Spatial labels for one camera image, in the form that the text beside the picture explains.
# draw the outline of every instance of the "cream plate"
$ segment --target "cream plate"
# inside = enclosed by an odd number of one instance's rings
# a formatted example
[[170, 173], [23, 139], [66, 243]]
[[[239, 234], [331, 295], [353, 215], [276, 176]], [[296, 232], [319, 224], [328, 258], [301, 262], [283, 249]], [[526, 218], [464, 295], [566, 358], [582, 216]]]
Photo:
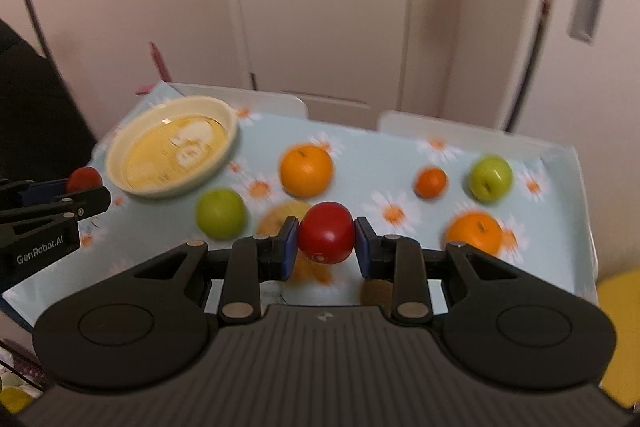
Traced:
[[225, 102], [187, 96], [158, 105], [113, 139], [106, 171], [116, 187], [145, 198], [177, 196], [205, 182], [236, 139], [238, 118]]

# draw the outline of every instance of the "white door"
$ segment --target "white door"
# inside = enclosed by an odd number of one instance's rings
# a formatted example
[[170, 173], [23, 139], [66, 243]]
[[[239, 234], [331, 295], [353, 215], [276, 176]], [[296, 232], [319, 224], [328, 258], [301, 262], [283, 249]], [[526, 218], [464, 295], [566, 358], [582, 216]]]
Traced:
[[240, 0], [257, 88], [373, 128], [401, 95], [407, 0]]

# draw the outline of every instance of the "red fruit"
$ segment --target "red fruit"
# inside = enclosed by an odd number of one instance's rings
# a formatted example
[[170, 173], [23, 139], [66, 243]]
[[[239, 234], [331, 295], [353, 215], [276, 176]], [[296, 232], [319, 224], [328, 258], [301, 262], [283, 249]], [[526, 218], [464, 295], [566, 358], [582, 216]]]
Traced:
[[353, 217], [340, 203], [325, 201], [312, 206], [300, 222], [298, 247], [316, 263], [341, 263], [355, 241]]
[[102, 187], [100, 172], [93, 167], [81, 167], [71, 173], [66, 181], [66, 193], [81, 192], [90, 188]]

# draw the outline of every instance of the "orange fruit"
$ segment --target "orange fruit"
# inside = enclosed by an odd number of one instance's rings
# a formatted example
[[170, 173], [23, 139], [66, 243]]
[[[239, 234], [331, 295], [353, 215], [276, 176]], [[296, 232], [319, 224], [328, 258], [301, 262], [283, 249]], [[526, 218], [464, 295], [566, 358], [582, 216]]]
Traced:
[[502, 243], [500, 224], [486, 212], [469, 212], [451, 223], [446, 241], [462, 241], [491, 255], [496, 255]]
[[280, 160], [280, 183], [295, 198], [322, 194], [333, 178], [334, 162], [321, 147], [294, 145]]
[[447, 188], [447, 175], [439, 167], [427, 167], [415, 177], [414, 191], [423, 200], [437, 198]]

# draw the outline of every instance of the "floral tablecloth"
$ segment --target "floral tablecloth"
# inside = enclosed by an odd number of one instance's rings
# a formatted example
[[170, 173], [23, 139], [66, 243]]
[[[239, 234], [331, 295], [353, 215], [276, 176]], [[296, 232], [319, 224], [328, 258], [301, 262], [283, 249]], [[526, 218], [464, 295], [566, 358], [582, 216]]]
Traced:
[[[159, 84], [124, 123], [159, 103], [182, 95]], [[33, 324], [53, 302], [92, 285], [189, 239], [203, 239], [210, 248], [231, 242], [208, 239], [196, 226], [195, 204], [212, 187], [232, 187], [242, 196], [250, 219], [244, 235], [254, 233], [260, 218], [274, 204], [287, 199], [278, 179], [283, 152], [299, 142], [325, 148], [335, 164], [330, 189], [310, 203], [338, 201], [356, 216], [366, 216], [379, 234], [415, 237], [425, 248], [440, 248], [450, 220], [479, 205], [465, 191], [464, 180], [481, 151], [463, 151], [439, 139], [414, 140], [334, 124], [255, 114], [236, 108], [240, 130], [229, 162], [202, 187], [171, 200], [131, 198], [114, 187], [103, 173], [112, 194], [110, 209], [81, 221], [82, 247], [42, 272], [6, 291], [4, 298]], [[96, 146], [91, 165], [104, 172], [110, 139]], [[584, 238], [576, 237], [570, 212], [541, 158], [510, 160], [513, 190], [499, 204], [483, 207], [502, 227], [500, 258], [568, 291], [593, 298], [593, 275], [584, 251]], [[446, 195], [437, 202], [422, 201], [412, 191], [415, 173], [428, 164], [441, 166], [449, 177]], [[355, 255], [334, 270], [334, 284], [280, 289], [263, 283], [263, 303], [355, 304], [360, 274]], [[438, 285], [432, 285], [435, 311], [446, 306]], [[207, 303], [216, 309], [220, 284]]]

